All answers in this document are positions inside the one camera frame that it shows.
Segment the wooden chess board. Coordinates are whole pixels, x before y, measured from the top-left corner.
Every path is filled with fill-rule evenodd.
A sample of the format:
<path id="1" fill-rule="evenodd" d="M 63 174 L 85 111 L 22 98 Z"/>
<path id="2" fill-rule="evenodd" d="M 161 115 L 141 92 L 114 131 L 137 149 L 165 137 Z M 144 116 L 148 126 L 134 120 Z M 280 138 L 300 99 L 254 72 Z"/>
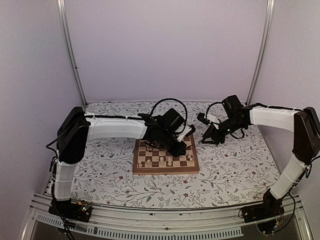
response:
<path id="1" fill-rule="evenodd" d="M 164 149 L 152 148 L 152 152 L 147 151 L 147 144 L 144 140 L 136 140 L 134 147 L 133 158 L 133 174 L 134 175 L 189 175 L 198 174 L 200 171 L 197 151 L 195 147 L 194 136 L 190 135 L 183 140 L 186 145 L 186 154 L 178 157 L 173 157 Z M 187 155 L 191 154 L 193 158 L 193 165 L 188 164 Z M 172 156 L 172 166 L 167 166 L 167 159 Z M 164 157 L 165 166 L 159 166 L 160 157 Z M 147 160 L 152 161 L 152 166 L 147 167 Z M 138 161 L 142 162 L 142 167 L 138 166 Z"/>

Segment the light wooden queen piece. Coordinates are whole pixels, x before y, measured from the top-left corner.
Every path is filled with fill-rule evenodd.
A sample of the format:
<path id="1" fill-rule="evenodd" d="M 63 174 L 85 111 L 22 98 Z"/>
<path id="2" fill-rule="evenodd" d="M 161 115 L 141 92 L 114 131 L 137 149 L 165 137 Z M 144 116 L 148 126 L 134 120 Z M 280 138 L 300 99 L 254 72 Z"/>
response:
<path id="1" fill-rule="evenodd" d="M 169 157 L 167 158 L 166 163 L 167 163 L 167 166 L 168 166 L 168 167 L 171 167 L 171 166 L 173 165 L 173 157 L 172 157 L 172 156 L 169 156 Z"/>

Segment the light wooden knight piece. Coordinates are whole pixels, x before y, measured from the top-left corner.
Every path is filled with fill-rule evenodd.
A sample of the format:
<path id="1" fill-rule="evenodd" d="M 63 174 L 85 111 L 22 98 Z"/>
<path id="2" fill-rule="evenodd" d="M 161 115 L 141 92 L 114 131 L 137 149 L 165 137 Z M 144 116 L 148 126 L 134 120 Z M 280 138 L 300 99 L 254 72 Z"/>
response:
<path id="1" fill-rule="evenodd" d="M 152 161 L 151 161 L 150 159 L 148 159 L 148 160 L 146 161 L 146 166 L 147 166 L 147 167 L 151 167 L 151 166 L 152 166 Z"/>

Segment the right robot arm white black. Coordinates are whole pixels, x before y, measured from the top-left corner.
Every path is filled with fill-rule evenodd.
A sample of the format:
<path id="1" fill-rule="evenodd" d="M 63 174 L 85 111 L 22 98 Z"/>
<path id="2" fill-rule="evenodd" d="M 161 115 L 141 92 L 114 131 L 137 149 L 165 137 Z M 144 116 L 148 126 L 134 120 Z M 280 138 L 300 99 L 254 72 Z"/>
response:
<path id="1" fill-rule="evenodd" d="M 273 134 L 279 131 L 280 136 L 284 137 L 284 142 L 277 147 L 266 133 L 262 134 L 272 152 L 284 147 L 291 148 L 285 150 L 284 155 L 288 159 L 282 164 L 281 174 L 276 182 L 264 194 L 266 201 L 258 208 L 262 218 L 269 218 L 278 210 L 276 201 L 298 185 L 301 177 L 319 158 L 320 120 L 316 109 L 312 106 L 296 108 L 259 102 L 244 105 L 236 95 L 214 102 L 209 107 L 215 105 L 222 105 L 227 118 L 218 120 L 209 114 L 208 109 L 199 113 L 198 120 L 207 125 L 202 143 L 220 145 L 225 142 L 226 137 L 233 137 L 236 131 L 244 132 L 248 127 L 256 126 L 260 130 L 270 129 Z"/>

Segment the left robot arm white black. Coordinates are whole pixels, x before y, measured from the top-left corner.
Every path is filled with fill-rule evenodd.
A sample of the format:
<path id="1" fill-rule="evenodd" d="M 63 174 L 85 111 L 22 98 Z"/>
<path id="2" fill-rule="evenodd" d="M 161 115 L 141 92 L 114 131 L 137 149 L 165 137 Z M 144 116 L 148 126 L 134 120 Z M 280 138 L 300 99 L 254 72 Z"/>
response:
<path id="1" fill-rule="evenodd" d="M 192 131 L 186 118 L 173 108 L 157 116 L 150 113 L 112 116 L 84 112 L 81 107 L 74 107 L 60 126 L 56 139 L 46 145 L 55 154 L 55 209 L 63 217 L 70 217 L 75 211 L 68 200 L 71 198 L 74 172 L 84 157 L 87 141 L 111 138 L 145 140 L 178 157 L 186 153 L 187 145 L 183 139 Z"/>

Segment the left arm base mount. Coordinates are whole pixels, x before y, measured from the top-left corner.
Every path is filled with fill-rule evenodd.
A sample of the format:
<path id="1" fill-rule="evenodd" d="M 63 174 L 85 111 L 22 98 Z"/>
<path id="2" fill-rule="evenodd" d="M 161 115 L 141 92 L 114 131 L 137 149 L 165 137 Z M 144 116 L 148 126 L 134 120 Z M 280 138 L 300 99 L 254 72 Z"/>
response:
<path id="1" fill-rule="evenodd" d="M 67 219 L 88 223 L 92 214 L 92 204 L 88 201 L 57 200 L 52 194 L 52 200 L 48 212 L 52 215 Z"/>

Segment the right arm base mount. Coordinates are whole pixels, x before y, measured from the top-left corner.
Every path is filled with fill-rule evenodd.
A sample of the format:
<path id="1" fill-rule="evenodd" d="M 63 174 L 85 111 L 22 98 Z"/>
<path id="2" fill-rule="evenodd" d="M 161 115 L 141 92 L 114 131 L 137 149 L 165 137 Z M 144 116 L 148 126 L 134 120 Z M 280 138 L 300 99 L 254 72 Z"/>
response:
<path id="1" fill-rule="evenodd" d="M 245 206 L 239 211 L 239 217 L 245 223 L 262 221 L 257 224 L 258 230 L 265 235 L 274 234 L 284 217 L 282 199 L 275 199 L 272 195 L 264 196 L 263 202 L 256 205 Z"/>

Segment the light wooden king piece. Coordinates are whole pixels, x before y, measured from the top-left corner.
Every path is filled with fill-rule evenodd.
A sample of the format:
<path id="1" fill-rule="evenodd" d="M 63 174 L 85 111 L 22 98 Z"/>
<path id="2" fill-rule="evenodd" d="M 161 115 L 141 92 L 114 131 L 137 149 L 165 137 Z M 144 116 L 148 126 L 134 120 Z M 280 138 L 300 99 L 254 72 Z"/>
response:
<path id="1" fill-rule="evenodd" d="M 165 158 L 164 158 L 163 156 L 161 156 L 161 157 L 159 158 L 159 166 L 160 166 L 161 168 L 163 168 L 165 165 L 166 165 Z"/>

